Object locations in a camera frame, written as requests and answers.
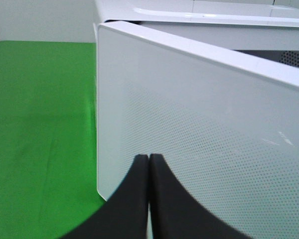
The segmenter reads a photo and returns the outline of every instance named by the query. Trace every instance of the green cloth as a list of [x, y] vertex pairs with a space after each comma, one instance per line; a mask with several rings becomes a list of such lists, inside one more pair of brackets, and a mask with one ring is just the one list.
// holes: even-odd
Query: green cloth
[[0, 239], [49, 239], [102, 204], [95, 44], [0, 42]]

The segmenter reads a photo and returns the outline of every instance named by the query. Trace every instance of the green surface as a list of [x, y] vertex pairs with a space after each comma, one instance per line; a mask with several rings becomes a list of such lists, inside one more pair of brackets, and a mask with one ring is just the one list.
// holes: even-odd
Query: green surface
[[95, 44], [0, 42], [0, 239], [56, 238], [96, 191]]

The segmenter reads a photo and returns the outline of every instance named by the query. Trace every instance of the mesh vent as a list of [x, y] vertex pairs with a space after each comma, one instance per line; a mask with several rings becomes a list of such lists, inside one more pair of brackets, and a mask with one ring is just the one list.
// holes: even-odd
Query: mesh vent
[[299, 68], [299, 53], [294, 51], [285, 51], [282, 54], [279, 62], [289, 66], [294, 66]]
[[189, 193], [229, 225], [257, 239], [299, 239], [295, 154], [135, 84], [125, 93], [122, 175], [133, 155], [163, 153]]

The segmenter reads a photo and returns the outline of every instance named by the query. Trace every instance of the green fabric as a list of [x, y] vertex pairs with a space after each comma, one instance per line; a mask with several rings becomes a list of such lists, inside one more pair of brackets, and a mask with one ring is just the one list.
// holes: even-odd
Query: green fabric
[[0, 42], [0, 239], [59, 237], [103, 203], [95, 44]]

